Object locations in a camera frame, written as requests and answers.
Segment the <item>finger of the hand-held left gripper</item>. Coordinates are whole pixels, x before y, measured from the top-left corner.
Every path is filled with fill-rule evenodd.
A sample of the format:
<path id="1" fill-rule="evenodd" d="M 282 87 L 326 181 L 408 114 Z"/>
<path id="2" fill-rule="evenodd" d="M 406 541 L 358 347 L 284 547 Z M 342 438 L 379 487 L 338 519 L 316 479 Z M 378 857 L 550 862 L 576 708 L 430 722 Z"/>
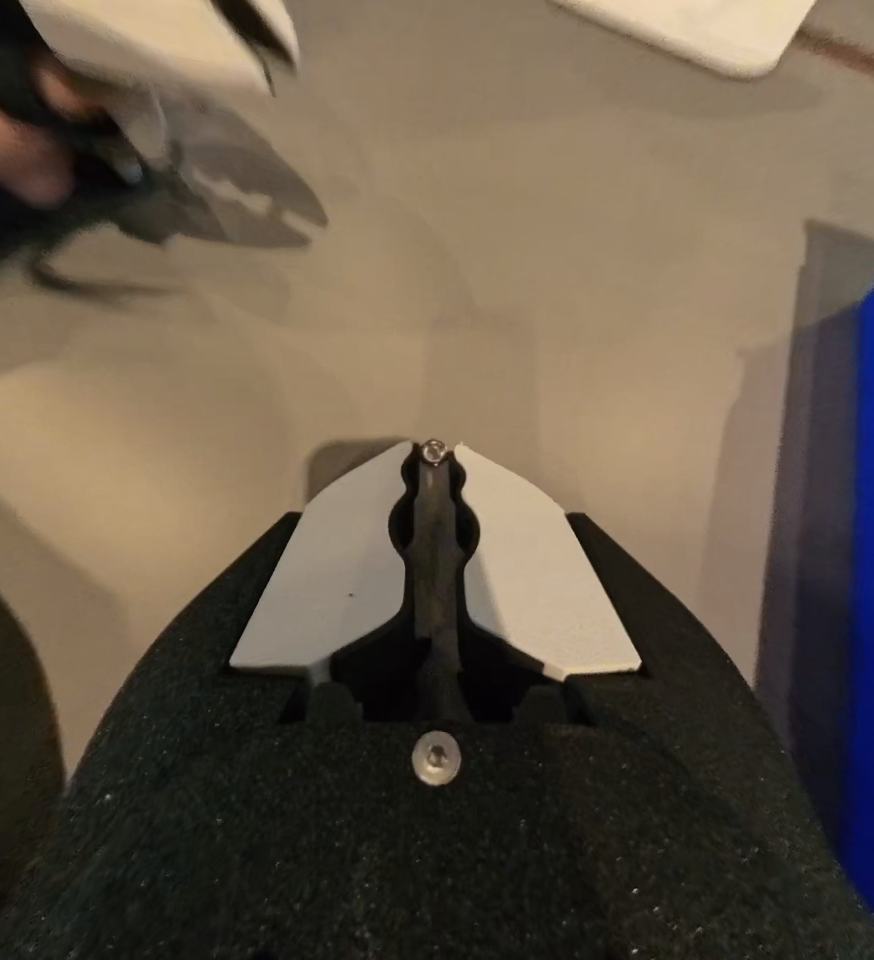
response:
<path id="1" fill-rule="evenodd" d="M 287 2 L 246 1 L 246 7 L 251 41 L 277 55 L 291 70 L 299 71 L 300 43 Z"/>
<path id="2" fill-rule="evenodd" d="M 263 66 L 209 1 L 22 1 L 41 38 L 89 77 L 263 93 Z"/>

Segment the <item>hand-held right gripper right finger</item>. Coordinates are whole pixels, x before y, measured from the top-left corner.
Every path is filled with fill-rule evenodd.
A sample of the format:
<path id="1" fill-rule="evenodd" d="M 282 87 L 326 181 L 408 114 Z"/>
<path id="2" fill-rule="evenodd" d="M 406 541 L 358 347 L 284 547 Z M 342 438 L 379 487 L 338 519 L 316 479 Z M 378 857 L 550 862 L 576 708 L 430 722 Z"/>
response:
<path id="1" fill-rule="evenodd" d="M 563 508 L 464 443 L 453 456 L 476 522 L 463 566 L 465 624 L 551 681 L 639 671 L 642 658 Z"/>

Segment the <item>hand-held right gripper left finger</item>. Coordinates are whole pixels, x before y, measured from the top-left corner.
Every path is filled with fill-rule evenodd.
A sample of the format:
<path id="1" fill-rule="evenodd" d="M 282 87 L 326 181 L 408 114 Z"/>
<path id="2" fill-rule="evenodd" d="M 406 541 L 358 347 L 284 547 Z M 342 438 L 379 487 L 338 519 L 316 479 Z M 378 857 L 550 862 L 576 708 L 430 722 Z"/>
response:
<path id="1" fill-rule="evenodd" d="M 420 668 L 408 558 L 418 443 L 403 440 L 325 486 L 304 508 L 229 659 L 243 673 L 391 686 Z"/>

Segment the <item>person's left hand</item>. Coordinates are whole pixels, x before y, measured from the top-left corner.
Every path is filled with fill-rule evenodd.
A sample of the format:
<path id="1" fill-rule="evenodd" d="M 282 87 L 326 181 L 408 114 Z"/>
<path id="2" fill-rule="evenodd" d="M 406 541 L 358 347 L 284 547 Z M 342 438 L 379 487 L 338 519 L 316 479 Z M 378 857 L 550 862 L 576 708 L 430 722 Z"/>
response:
<path id="1" fill-rule="evenodd" d="M 52 54 L 30 59 L 33 87 L 52 114 L 67 122 L 112 119 L 111 91 L 78 78 Z M 53 210 L 74 189 L 70 147 L 46 127 L 33 126 L 0 109 L 0 187 L 37 210 Z"/>

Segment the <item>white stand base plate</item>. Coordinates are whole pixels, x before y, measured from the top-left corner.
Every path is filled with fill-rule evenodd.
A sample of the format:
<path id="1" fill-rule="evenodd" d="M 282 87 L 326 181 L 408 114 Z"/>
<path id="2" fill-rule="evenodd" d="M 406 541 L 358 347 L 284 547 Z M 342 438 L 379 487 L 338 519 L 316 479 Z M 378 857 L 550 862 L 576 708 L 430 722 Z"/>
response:
<path id="1" fill-rule="evenodd" d="M 578 18 L 734 80 L 778 65 L 815 1 L 555 1 Z"/>

